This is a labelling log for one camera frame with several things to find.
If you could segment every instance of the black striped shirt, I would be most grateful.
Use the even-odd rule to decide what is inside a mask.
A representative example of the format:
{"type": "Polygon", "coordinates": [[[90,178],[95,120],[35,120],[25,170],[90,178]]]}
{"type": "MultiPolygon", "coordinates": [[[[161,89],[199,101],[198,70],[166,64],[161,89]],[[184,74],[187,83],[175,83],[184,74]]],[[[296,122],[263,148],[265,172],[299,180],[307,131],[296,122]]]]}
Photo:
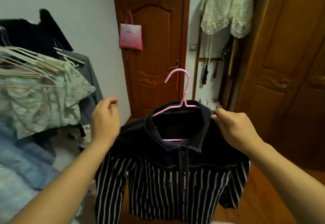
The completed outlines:
{"type": "MultiPolygon", "coordinates": [[[[211,111],[201,109],[194,113],[210,120],[211,111]]],[[[176,112],[177,117],[179,113],[196,116],[192,110],[176,112]]],[[[206,129],[201,131],[202,137],[199,136],[196,144],[169,142],[172,144],[165,147],[162,142],[156,143],[149,117],[149,121],[146,117],[122,127],[96,173],[96,223],[118,223],[127,181],[130,214],[148,220],[179,219],[185,223],[208,224],[218,203],[225,208],[237,208],[250,161],[223,138],[220,140],[216,124],[203,121],[201,126],[206,129]]],[[[172,119],[173,124],[169,116],[160,119],[164,117],[168,117],[171,126],[177,124],[177,119],[172,119]]],[[[160,134],[167,136],[163,130],[160,134]]],[[[197,130],[192,134],[194,137],[200,133],[197,130]]]]}

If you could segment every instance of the hanging cloth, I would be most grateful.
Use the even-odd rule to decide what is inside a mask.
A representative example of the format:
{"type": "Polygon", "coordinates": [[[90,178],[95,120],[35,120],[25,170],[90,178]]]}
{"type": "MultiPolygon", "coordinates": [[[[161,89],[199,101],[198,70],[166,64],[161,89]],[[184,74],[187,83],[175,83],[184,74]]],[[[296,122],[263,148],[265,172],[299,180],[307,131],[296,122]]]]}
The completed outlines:
{"type": "Polygon", "coordinates": [[[201,4],[203,31],[212,35],[231,23],[230,32],[237,38],[251,30],[253,0],[203,0],[201,4]]]}

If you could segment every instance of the wardrobe door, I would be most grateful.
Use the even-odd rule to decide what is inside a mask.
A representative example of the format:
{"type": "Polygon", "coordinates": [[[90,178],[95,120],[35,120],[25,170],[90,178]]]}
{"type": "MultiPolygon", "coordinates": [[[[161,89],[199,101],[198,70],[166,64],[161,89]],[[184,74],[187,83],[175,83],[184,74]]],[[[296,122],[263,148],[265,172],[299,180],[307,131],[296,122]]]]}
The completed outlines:
{"type": "Polygon", "coordinates": [[[286,113],[277,141],[294,163],[325,170],[325,43],[286,113]]]}
{"type": "MultiPolygon", "coordinates": [[[[275,148],[280,142],[274,138],[322,44],[324,1],[269,0],[253,43],[235,111],[246,112],[275,148]]],[[[287,156],[290,149],[281,152],[287,156]]]]}

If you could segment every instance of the door frame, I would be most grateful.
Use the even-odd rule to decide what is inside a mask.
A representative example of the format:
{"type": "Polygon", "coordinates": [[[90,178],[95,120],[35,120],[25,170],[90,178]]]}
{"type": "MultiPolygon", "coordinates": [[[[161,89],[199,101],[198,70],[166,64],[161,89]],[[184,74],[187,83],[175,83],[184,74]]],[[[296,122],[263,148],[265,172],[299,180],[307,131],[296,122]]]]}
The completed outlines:
{"type": "MultiPolygon", "coordinates": [[[[181,57],[180,57],[180,65],[179,65],[179,67],[182,69],[185,69],[186,53],[187,53],[187,34],[188,34],[188,26],[189,26],[189,1],[190,0],[183,0],[181,57]]],[[[118,27],[119,35],[120,35],[120,23],[123,22],[120,1],[114,0],[114,4],[115,4],[117,27],[118,27]]],[[[134,117],[133,98],[132,98],[132,92],[131,92],[129,69],[128,69],[128,65],[127,65],[127,55],[126,55],[126,51],[124,48],[121,48],[121,52],[122,52],[122,59],[123,59],[123,66],[124,66],[124,75],[125,75],[125,80],[126,80],[127,95],[128,95],[129,103],[130,103],[131,117],[134,117]]],[[[180,72],[179,92],[178,92],[179,100],[181,100],[183,98],[183,94],[184,94],[184,79],[185,79],[184,73],[180,72]]]]}

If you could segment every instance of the pink bag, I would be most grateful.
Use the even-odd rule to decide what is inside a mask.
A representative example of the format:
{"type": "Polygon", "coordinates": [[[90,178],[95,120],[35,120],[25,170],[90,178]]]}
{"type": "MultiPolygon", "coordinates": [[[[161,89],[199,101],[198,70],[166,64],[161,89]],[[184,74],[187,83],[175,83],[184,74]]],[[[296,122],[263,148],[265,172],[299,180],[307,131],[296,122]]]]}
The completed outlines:
{"type": "Polygon", "coordinates": [[[120,48],[142,50],[141,25],[133,25],[133,16],[130,10],[127,11],[127,18],[124,23],[121,23],[120,28],[120,48]]]}

